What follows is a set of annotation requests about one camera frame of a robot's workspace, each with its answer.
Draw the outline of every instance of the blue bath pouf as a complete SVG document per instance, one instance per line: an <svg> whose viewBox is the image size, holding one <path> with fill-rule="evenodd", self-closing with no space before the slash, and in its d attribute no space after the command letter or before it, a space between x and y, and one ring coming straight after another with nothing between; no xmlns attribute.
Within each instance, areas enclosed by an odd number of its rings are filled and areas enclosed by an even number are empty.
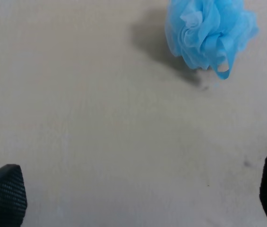
<svg viewBox="0 0 267 227"><path fill-rule="evenodd" d="M169 0L167 42L191 69L210 66L220 78L228 78L236 53L257 32L256 15L244 10L243 0ZM221 72L224 63L228 70Z"/></svg>

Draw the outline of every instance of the gray surface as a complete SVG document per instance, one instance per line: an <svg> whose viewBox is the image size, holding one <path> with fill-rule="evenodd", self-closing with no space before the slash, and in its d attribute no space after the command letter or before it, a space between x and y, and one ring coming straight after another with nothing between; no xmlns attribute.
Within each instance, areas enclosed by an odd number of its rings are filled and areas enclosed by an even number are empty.
<svg viewBox="0 0 267 227"><path fill-rule="evenodd" d="M0 0L23 227L267 227L267 1L246 6L260 34L219 81L170 57L164 0Z"/></svg>

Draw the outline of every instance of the mesh shower sponge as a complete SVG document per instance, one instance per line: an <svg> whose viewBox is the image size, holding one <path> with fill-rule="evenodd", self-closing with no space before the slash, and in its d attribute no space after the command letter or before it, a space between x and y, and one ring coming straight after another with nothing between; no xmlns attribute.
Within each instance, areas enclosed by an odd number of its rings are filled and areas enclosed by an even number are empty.
<svg viewBox="0 0 267 227"><path fill-rule="evenodd" d="M169 0L167 42L191 69L210 66L220 78L228 78L237 52L257 32L256 15L244 10L243 0ZM223 63L229 69L220 72Z"/></svg>

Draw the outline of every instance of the black mesh object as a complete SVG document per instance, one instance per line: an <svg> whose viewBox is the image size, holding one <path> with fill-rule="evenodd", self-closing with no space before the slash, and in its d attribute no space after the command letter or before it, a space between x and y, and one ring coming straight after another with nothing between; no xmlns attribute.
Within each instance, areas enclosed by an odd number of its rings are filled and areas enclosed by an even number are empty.
<svg viewBox="0 0 267 227"><path fill-rule="evenodd" d="M21 167L0 168L0 227L19 227L27 209L27 199Z"/></svg>

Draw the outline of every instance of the white floor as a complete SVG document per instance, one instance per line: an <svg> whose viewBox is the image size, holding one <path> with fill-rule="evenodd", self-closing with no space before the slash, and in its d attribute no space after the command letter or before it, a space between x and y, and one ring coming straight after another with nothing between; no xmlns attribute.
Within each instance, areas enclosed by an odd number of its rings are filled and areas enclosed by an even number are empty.
<svg viewBox="0 0 267 227"><path fill-rule="evenodd" d="M0 0L0 166L23 227L267 227L267 1L229 79L164 39L167 0Z"/></svg>

